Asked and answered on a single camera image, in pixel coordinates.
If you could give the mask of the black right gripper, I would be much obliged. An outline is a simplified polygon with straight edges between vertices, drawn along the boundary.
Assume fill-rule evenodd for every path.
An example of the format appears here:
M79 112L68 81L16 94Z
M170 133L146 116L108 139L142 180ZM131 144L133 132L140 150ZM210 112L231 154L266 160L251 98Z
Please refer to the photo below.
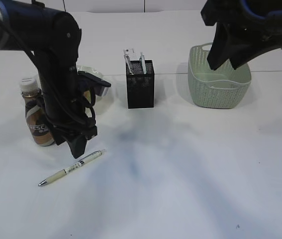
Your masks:
M216 27L207 57L211 70L228 59L236 70L282 48L282 0L208 0L201 17L206 26Z

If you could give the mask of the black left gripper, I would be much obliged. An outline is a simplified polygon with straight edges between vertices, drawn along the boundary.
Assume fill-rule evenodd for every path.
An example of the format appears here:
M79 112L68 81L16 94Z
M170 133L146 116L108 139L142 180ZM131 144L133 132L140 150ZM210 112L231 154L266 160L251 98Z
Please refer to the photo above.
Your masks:
M79 89L78 74L49 79L41 75L41 90L41 109L54 139L57 144L67 142L72 156L79 158L85 152L87 141L98 133L94 90L89 89L91 102L87 101Z

